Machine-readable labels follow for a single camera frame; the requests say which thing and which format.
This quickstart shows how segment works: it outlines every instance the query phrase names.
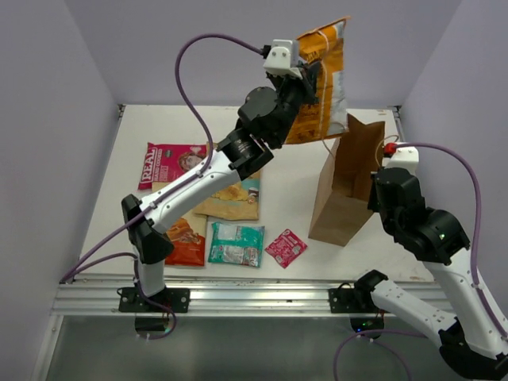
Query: white wall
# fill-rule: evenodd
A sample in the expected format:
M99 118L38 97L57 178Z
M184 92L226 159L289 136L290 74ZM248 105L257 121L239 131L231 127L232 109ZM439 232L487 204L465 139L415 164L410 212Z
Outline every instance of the white wall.
M479 267L508 314L508 2L463 0L402 107L408 141L458 151L483 196ZM445 154L421 151L418 171L429 204L450 210L471 237L474 198L465 170Z
M179 48L222 32L257 46L295 38L351 15L345 85L352 106L400 105L460 0L66 0L119 102L181 104L173 79ZM203 41L183 60L183 84L198 104L240 104L266 83L260 58L224 41Z
M60 0L0 2L0 379L31 374L80 252L116 105Z

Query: teal package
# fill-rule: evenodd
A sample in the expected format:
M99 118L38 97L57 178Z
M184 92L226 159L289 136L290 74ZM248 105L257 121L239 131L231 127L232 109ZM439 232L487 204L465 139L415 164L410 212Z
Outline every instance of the teal package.
M259 267L263 253L264 226L212 224L214 234L208 262Z

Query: brown paper bag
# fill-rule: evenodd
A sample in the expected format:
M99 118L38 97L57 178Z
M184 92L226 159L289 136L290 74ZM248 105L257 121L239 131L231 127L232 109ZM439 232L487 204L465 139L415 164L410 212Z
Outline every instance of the brown paper bag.
M349 132L337 139L319 176L309 238L345 246L367 222L375 152L384 138L384 121L364 125L348 114Z

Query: tabletop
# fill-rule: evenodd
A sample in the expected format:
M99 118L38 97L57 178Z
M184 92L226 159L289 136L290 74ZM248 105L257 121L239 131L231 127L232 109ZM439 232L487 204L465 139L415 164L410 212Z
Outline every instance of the tabletop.
M197 107L210 127L215 141L230 132L237 120L237 107ZM363 123L385 121L385 135L397 133L391 110L350 109ZM204 144L205 133L185 106L126 106L111 152L110 161L94 206L93 216L83 246L86 252L104 236L123 225L120 201L127 194L138 197L137 184L144 162L147 142L154 144ZM333 140L327 140L331 147ZM402 246L385 234L379 215L374 214L345 246L340 247L309 239L310 219L318 187L318 178L328 155L321 141L288 145L274 151L275 158L261 174L260 219L240 221L242 225L264 225L264 245L270 244L284 229L291 229L308 244L308 249L286 269L264 252L259 268L232 264L205 264L205 267L166 266L165 275L200 279L284 279L284 280L353 280L372 269L394 281L432 282L433 277ZM206 258L210 250L211 222L208 218ZM115 252L132 251L123 232L99 249L93 259ZM119 258L91 267L83 274L131 275L131 259Z

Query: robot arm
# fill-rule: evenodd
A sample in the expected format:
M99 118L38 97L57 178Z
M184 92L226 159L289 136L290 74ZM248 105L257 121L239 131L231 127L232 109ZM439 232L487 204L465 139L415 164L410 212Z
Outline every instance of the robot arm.
M355 283L372 305L393 313L424 333L444 361L467 379L502 379L508 374L508 342L483 307L471 277L469 240L456 218L425 205L418 179L402 167L377 172L369 207L384 230L432 273L455 314L438 310L406 293L378 271ZM505 329L506 318L488 288L487 300Z
M125 222L146 211L128 227L129 240L139 255L140 286L149 298L157 299L164 290L164 260L171 255L173 244L165 235L174 222L217 191L233 185L259 171L281 148L298 115L300 106L313 104L321 64L298 61L298 42L274 40L263 49L264 69L275 89L257 87L238 110L234 130L217 144L208 168L203 160L173 183L156 193L137 199L125 197L122 210ZM156 200L171 188L162 202Z

